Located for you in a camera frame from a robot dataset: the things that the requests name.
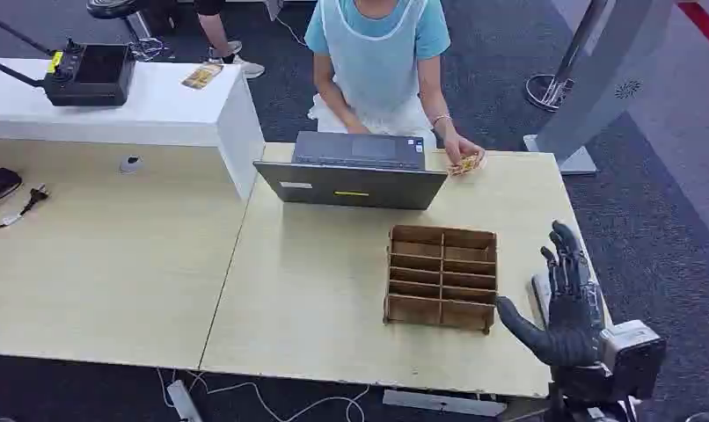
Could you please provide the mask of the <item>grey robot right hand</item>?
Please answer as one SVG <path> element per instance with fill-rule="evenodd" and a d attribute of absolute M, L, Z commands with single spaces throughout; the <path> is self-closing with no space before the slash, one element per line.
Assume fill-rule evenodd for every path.
<path fill-rule="evenodd" d="M 553 221 L 549 238 L 556 251 L 541 247 L 551 295 L 549 320 L 541 330 L 499 295 L 495 305 L 504 326 L 550 367 L 592 367 L 600 359 L 600 333 L 605 328 L 600 286 L 592 279 L 579 238 L 563 222 Z"/>

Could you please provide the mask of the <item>person's left hand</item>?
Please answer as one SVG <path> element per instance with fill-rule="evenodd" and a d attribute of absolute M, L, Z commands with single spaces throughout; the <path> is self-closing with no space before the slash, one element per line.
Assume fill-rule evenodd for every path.
<path fill-rule="evenodd" d="M 453 165 L 459 164 L 465 157 L 476 156 L 479 161 L 486 151 L 474 142 L 458 133 L 450 133 L 442 138 L 445 152 Z"/>

